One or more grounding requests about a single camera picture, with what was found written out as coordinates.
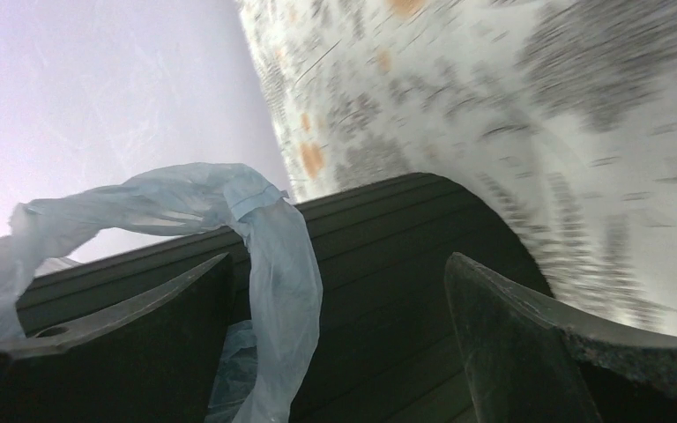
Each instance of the wall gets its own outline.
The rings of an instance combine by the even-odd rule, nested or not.
[[[195,161],[289,189],[233,2],[0,2],[0,235],[17,202]],[[105,231],[74,256],[152,241]]]

